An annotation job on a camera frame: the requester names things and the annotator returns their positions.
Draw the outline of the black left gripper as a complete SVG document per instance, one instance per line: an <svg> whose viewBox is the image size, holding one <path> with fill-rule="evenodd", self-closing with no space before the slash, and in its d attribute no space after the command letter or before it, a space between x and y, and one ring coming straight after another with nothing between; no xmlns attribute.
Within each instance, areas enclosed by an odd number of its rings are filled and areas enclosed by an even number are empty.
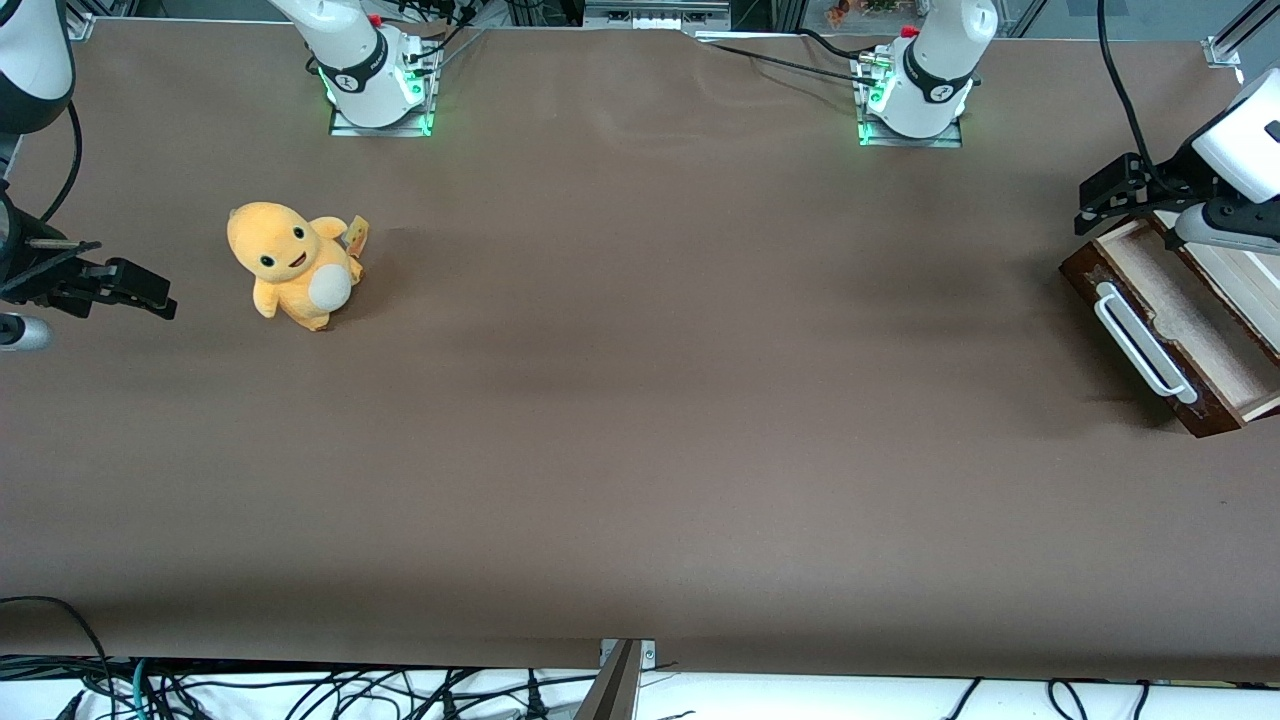
<svg viewBox="0 0 1280 720"><path fill-rule="evenodd" d="M1074 234L1085 236L1101 222L1100 211L1138 201L1190 206L1203 200L1203 160L1197 152L1175 152L1166 161L1144 161L1123 154L1078 187Z"/></svg>

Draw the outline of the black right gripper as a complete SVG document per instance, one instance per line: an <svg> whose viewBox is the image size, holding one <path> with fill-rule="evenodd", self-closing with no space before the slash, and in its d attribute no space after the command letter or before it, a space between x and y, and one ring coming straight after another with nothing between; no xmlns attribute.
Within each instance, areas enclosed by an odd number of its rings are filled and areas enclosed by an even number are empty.
<svg viewBox="0 0 1280 720"><path fill-rule="evenodd" d="M97 241L70 240L47 222L19 209L1 191L3 301L24 304L54 284L54 307L81 319L97 305L124 305L173 320L178 304L164 277L123 258L101 264L67 264L100 249Z"/></svg>

